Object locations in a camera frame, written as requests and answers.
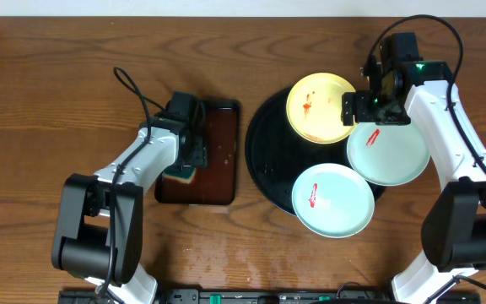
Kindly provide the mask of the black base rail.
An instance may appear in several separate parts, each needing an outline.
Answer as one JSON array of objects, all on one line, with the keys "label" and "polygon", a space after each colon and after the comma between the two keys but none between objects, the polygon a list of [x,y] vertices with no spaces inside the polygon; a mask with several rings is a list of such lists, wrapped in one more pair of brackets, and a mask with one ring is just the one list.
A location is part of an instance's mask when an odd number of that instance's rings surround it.
[{"label": "black base rail", "polygon": [[[304,303],[395,303],[382,292],[345,289],[340,293],[325,292],[266,292],[266,291],[199,291],[174,289],[161,291],[155,296],[155,304],[304,304]],[[117,303],[108,298],[96,298],[89,290],[61,290],[57,303]],[[439,304],[480,304],[481,297],[475,292],[452,291],[439,297]]]}]

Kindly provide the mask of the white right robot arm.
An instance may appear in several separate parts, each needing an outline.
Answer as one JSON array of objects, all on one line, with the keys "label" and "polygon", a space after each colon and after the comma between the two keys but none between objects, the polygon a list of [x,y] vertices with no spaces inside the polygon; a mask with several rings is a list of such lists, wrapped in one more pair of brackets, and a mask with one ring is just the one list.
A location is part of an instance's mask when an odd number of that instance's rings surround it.
[{"label": "white right robot arm", "polygon": [[370,87],[343,95],[343,123],[415,124],[440,179],[421,228],[423,250],[391,282],[395,301],[433,303],[486,269],[486,149],[445,62],[371,57],[362,74]]}]

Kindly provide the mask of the green yellow sponge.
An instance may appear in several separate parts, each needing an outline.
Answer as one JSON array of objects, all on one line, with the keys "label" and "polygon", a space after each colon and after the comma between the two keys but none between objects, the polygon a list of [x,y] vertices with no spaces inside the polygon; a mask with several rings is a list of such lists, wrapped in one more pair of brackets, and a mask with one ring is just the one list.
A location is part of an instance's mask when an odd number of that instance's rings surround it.
[{"label": "green yellow sponge", "polygon": [[170,166],[166,168],[162,177],[183,184],[191,184],[196,175],[197,169],[193,166]]}]

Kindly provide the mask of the round black tray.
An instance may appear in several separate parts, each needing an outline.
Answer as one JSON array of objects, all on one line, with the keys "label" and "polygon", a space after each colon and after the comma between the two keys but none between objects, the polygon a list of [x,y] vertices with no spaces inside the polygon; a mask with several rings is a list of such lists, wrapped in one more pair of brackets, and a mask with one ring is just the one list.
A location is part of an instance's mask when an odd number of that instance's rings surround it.
[{"label": "round black tray", "polygon": [[294,215],[291,192],[306,169],[322,163],[350,167],[348,140],[334,144],[308,141],[291,127],[286,114],[287,87],[270,96],[256,111],[246,133],[245,158],[253,182],[282,211]]}]

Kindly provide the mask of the light green plate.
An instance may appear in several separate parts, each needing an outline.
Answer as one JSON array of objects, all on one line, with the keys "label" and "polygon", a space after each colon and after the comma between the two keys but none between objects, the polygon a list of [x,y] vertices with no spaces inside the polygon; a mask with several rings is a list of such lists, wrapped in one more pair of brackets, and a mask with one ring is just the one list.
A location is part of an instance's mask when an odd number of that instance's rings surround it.
[{"label": "light green plate", "polygon": [[348,137],[347,157],[366,181],[394,187],[417,178],[428,165],[430,153],[413,124],[360,123]]},{"label": "light green plate", "polygon": [[359,233],[370,223],[375,209],[367,181],[347,166],[334,163],[303,171],[292,187],[291,202],[303,225],[329,238]]}]

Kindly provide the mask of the light green plate front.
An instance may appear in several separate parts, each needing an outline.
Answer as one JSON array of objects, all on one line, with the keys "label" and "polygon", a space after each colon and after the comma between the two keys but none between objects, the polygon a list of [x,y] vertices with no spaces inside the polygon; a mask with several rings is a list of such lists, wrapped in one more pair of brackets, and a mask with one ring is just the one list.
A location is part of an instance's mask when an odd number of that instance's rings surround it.
[{"label": "light green plate front", "polygon": [[334,163],[303,171],[292,187],[291,202],[303,225],[329,238],[359,233],[370,223],[375,209],[367,181],[347,166]]}]

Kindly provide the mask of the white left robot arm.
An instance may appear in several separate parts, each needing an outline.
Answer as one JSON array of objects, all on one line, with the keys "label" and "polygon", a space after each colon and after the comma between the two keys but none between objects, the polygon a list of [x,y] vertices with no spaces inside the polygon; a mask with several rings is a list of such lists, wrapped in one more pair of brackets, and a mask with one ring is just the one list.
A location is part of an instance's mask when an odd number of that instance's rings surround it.
[{"label": "white left robot arm", "polygon": [[158,288],[140,263],[143,197],[171,166],[207,164],[203,124],[155,118],[128,148],[91,176],[72,174],[62,187],[51,253],[55,269],[96,286],[120,303],[151,303]]}]

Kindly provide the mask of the rectangular black water tray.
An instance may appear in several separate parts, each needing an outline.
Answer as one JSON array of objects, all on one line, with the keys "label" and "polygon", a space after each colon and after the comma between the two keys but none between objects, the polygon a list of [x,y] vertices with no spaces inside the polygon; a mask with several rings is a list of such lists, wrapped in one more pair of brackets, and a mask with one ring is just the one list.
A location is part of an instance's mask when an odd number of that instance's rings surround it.
[{"label": "rectangular black water tray", "polygon": [[202,130],[208,149],[208,165],[196,168],[191,184],[166,180],[162,175],[154,189],[162,204],[229,205],[235,198],[240,104],[236,100],[211,100],[206,106]]}]

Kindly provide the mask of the yellow plate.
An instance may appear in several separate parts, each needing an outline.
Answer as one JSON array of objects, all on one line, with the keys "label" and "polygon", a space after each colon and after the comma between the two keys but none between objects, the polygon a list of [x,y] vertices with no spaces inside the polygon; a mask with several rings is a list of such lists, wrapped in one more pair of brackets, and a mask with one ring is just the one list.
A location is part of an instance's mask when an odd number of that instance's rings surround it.
[{"label": "yellow plate", "polygon": [[313,73],[290,90],[286,115],[290,126],[302,138],[315,144],[334,144],[347,138],[355,126],[341,121],[344,93],[355,88],[333,73]]}]

